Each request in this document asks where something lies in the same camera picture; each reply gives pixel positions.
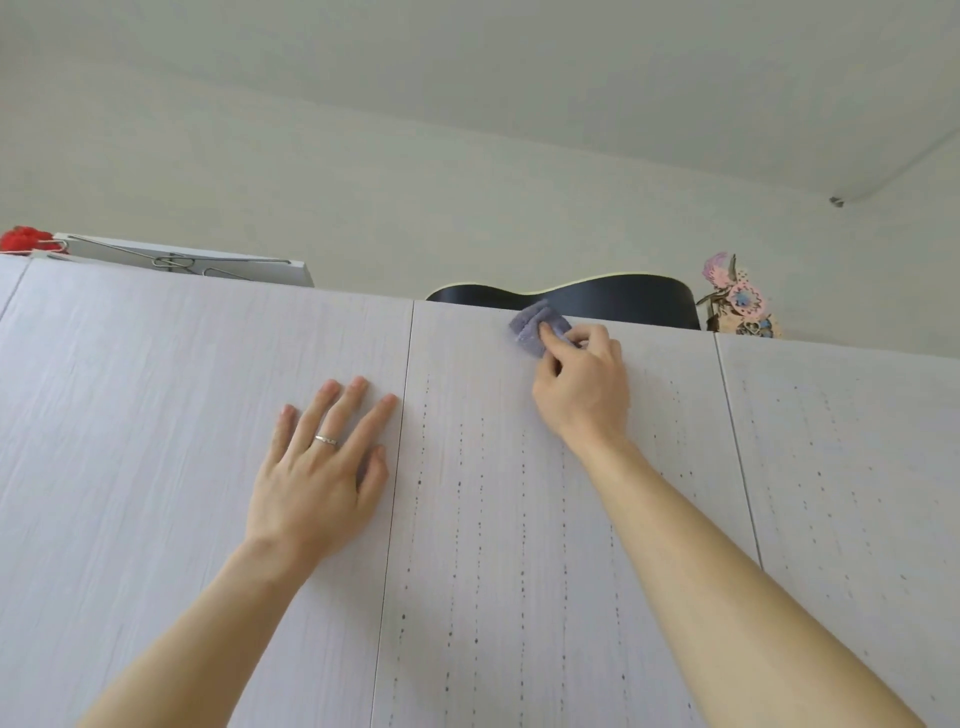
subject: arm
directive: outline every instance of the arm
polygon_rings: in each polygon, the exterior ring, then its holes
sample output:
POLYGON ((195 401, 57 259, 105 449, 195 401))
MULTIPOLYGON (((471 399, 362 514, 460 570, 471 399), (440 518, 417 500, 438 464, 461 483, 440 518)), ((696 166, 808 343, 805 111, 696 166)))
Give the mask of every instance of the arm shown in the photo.
POLYGON ((300 586, 321 559, 359 533, 383 492, 382 446, 373 449, 359 486, 356 475, 395 396, 383 398, 339 451, 314 438, 318 427, 325 437, 339 437, 366 389, 357 377, 334 404, 340 385, 328 381, 298 423, 294 408, 283 408, 253 486, 243 544, 193 606, 100 696, 83 728, 227 725, 300 586))
POLYGON ((541 327, 534 398, 593 481, 707 722, 922 725, 627 439, 619 342, 601 326, 569 336, 587 347, 541 327))

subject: forearm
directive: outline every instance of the forearm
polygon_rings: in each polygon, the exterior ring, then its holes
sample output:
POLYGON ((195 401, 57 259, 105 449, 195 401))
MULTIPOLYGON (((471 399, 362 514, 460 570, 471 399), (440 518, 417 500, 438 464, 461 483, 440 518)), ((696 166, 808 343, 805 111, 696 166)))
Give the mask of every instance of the forearm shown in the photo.
POLYGON ((579 454, 711 725, 921 725, 639 450, 579 454))
POLYGON ((80 725, 227 725, 301 581, 284 554, 244 544, 80 725))

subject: black guitar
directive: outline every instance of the black guitar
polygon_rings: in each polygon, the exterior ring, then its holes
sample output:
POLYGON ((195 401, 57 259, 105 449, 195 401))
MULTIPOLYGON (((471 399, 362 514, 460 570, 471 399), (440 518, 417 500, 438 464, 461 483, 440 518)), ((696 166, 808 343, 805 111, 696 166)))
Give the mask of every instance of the black guitar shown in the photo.
POLYGON ((514 293, 480 283, 454 283, 428 301, 519 311, 547 299, 564 316, 700 329, 690 289, 676 279, 648 273, 618 273, 577 280, 535 293, 514 293))

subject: wrist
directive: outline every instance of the wrist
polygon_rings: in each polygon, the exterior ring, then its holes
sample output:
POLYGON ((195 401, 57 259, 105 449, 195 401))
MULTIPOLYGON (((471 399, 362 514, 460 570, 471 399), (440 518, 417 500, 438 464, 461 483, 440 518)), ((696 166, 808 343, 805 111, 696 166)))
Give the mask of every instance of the wrist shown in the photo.
POLYGON ((626 433, 600 429, 584 429, 565 434, 564 442, 584 467, 598 459, 636 450, 626 433))
POLYGON ((247 538, 230 556, 252 581, 295 593, 307 580, 316 565, 308 564, 296 549, 261 538, 247 538))

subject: pink decoration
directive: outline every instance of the pink decoration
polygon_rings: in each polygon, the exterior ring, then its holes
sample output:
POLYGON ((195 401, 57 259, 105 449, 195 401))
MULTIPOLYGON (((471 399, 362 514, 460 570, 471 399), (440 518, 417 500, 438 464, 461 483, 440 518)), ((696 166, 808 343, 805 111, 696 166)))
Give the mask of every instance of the pink decoration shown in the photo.
POLYGON ((759 321, 767 309, 763 296, 746 280, 733 285, 727 294, 727 301, 747 321, 759 321))
POLYGON ((714 288, 727 288, 733 283, 730 280, 730 271, 727 268, 726 253, 718 253, 707 259, 704 264, 704 278, 709 280, 714 288))

